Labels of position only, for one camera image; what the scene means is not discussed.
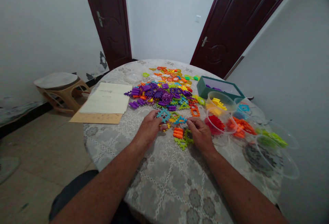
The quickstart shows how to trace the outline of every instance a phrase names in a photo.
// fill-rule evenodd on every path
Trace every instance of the hand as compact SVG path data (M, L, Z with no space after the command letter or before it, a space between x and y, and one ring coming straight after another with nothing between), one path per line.
M162 123L162 118L157 118L157 114L160 110L153 110L143 119L137 134L135 135L133 141L142 143L145 145L146 149L151 147L153 141L155 140L158 131L162 131L168 128L168 126L160 124Z
M187 125L192 132L196 147L203 155L217 152L212 143L210 128L200 118L187 118Z

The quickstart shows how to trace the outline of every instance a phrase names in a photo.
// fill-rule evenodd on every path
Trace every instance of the forearm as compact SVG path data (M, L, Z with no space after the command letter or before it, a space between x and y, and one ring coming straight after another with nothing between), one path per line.
M53 223L110 223L146 147L133 140L62 209Z
M217 151L204 157L238 223L288 223L279 210Z

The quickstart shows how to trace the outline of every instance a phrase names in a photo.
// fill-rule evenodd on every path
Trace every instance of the dark red door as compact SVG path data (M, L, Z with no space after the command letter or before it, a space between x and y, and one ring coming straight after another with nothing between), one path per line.
M191 64L224 78L278 1L214 0Z
M131 62L126 0L88 0L109 69Z

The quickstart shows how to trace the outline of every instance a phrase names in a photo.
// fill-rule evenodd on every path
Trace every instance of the table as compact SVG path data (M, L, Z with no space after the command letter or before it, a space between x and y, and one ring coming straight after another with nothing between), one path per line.
M130 75L136 72L151 75L153 72L149 68L158 66L181 69L183 75L204 75L220 79L185 63L149 59L120 66L109 72L100 82L133 85L136 83L130 80ZM147 77L144 80L147 82L152 78ZM197 93L197 81L192 80L192 83L193 93ZM265 118L259 108L246 99L244 101L253 110L253 116ZM118 125L84 124L85 146L99 171L131 142L143 118L152 109L152 106L143 106L136 110L128 107ZM199 110L200 118L204 119L205 110L202 107ZM178 112L184 117L191 116L189 109ZM223 195L197 148L190 145L182 151L173 138L171 129L159 133L153 147L139 165L124 200L154 223L233 223ZM227 145L216 146L216 149L270 201L277 202L281 178L270 179L255 172L246 162L242 148L230 139Z

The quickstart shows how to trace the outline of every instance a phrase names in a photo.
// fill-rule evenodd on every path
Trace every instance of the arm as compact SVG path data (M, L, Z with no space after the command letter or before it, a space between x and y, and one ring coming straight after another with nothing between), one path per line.
M210 129L201 119L188 118L187 124L238 223L288 223L280 211L217 152Z
M131 143L58 213L55 223L110 223L162 119L151 111Z

